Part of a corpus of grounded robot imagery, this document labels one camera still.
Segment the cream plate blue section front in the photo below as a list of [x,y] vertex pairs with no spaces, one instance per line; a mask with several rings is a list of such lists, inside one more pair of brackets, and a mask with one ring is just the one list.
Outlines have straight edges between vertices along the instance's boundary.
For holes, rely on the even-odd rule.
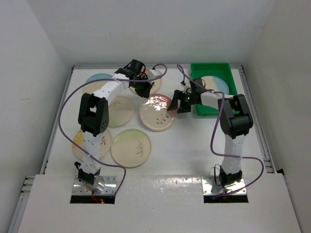
[[220,91],[226,95],[229,94],[229,87],[222,79],[215,76],[204,76],[201,79],[205,89]]

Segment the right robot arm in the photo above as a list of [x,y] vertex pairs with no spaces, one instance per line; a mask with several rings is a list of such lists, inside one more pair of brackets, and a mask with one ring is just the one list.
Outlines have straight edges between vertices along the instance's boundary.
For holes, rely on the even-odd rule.
[[253,127],[246,98],[243,94],[226,95],[217,90],[203,87],[201,79],[182,81],[183,90],[175,90],[168,111],[188,113],[191,106],[200,104],[217,108],[219,115],[216,123],[220,124],[225,135],[225,154],[220,165],[219,182],[225,187],[242,179],[242,147],[249,130]]

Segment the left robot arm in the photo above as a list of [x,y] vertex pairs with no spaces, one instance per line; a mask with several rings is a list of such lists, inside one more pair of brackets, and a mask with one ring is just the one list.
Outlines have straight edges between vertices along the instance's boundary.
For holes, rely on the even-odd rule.
[[117,69],[112,78],[92,93],[84,93],[81,97],[78,123],[84,137],[86,153],[81,163],[76,162],[78,179],[93,186],[100,174],[100,167],[96,164],[102,137],[109,125],[109,105],[124,90],[132,87],[143,98],[150,96],[154,81],[161,78],[162,73],[155,68],[146,74],[144,64],[132,60],[127,66]]

